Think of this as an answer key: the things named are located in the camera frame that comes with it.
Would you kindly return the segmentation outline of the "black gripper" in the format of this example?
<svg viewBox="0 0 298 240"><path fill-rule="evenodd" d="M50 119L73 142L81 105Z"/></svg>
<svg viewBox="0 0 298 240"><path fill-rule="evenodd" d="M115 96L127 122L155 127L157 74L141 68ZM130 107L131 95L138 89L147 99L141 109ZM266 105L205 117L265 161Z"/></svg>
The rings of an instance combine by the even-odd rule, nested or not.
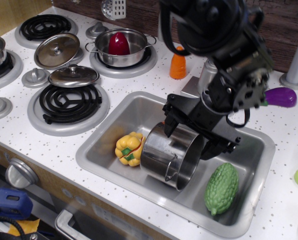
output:
<svg viewBox="0 0 298 240"><path fill-rule="evenodd" d="M224 115L209 110L200 98L169 94L163 106L164 133L170 137L178 124L186 125L207 139L202 160L232 152L241 143L241 135L226 122Z"/></svg>

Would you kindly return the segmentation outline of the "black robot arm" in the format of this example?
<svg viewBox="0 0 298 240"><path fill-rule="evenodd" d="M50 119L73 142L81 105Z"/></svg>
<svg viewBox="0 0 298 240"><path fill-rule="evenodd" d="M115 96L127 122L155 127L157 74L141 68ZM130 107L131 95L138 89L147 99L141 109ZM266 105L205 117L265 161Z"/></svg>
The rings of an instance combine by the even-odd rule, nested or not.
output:
<svg viewBox="0 0 298 240"><path fill-rule="evenodd" d="M217 73L197 98L176 94L164 105L165 135L184 124L206 138L201 159L231 153L241 142L239 125L228 119L265 101L274 62L258 35L264 14L243 0L162 0L161 29L166 47L179 56L207 57Z"/></svg>

